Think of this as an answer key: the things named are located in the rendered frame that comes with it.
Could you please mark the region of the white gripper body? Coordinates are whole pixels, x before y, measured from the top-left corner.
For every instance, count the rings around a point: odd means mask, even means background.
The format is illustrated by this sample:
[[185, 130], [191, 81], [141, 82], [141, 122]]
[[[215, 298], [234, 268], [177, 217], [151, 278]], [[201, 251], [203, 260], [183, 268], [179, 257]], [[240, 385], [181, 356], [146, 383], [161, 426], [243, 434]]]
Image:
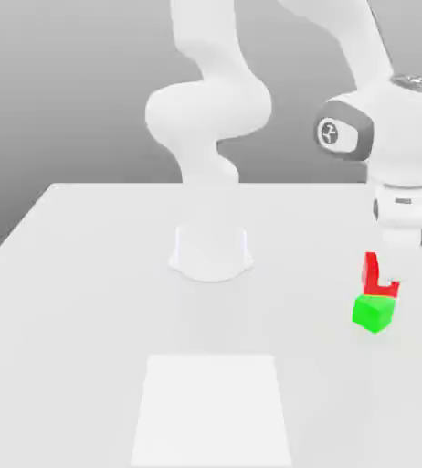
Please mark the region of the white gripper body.
[[381, 252], [386, 258], [410, 256], [421, 247], [421, 229], [383, 229]]

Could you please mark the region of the small green cube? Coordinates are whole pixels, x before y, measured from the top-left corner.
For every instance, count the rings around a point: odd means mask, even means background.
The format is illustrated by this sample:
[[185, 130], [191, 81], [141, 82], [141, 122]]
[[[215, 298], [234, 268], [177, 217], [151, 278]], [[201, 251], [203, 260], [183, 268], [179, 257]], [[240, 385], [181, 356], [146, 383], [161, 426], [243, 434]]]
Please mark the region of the small green cube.
[[376, 334], [392, 322], [395, 306], [394, 298], [363, 294], [354, 301], [352, 320]]

